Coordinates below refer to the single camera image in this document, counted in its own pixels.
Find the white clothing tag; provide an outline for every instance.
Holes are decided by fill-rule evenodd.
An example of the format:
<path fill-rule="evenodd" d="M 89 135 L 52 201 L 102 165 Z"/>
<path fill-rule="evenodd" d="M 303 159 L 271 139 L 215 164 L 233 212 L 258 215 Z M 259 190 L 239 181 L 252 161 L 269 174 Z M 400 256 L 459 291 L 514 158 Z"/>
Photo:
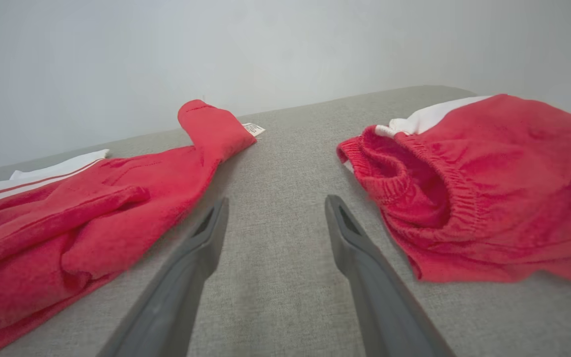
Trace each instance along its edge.
<path fill-rule="evenodd" d="M 251 122 L 247 122 L 246 124 L 243 124 L 244 128 L 252 134 L 252 136 L 257 136 L 260 135 L 261 133 L 263 133 L 264 131 L 266 131 L 264 128 L 261 128 L 259 125 L 257 124 L 252 124 Z"/>

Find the gray table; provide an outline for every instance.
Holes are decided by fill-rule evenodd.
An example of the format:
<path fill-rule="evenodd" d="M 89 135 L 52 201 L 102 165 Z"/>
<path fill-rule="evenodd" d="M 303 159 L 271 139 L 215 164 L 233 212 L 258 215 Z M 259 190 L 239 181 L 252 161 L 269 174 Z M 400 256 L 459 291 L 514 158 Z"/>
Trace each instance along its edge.
<path fill-rule="evenodd" d="M 362 356 L 349 286 L 330 249 L 324 199 L 331 193 L 347 202 L 460 357 L 571 356 L 571 282 L 544 273 L 516 284 L 417 282 L 378 209 L 336 158 L 336 145 L 367 125 L 471 95 L 421 86 L 239 118 L 267 131 L 220 167 L 192 215 L 133 269 L 0 357 L 95 355 L 182 233 L 222 195 L 230 199 L 227 235 L 220 266 L 204 287 L 189 355 Z M 0 168 L 0 180 L 95 149 L 127 157 L 188 144 L 181 129 L 138 136 Z"/>

